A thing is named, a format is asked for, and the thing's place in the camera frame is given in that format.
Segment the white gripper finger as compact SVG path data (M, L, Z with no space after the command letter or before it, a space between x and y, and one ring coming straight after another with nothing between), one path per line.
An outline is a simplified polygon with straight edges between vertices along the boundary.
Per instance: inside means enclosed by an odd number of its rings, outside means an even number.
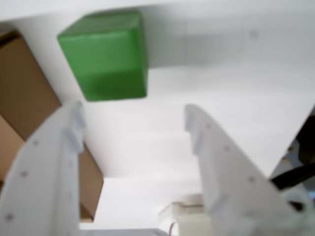
M185 127L215 235L311 234L311 200L305 193L280 191L200 107L185 106Z
M0 195L1 235L79 235L78 157L85 127L82 103L71 102L27 139Z

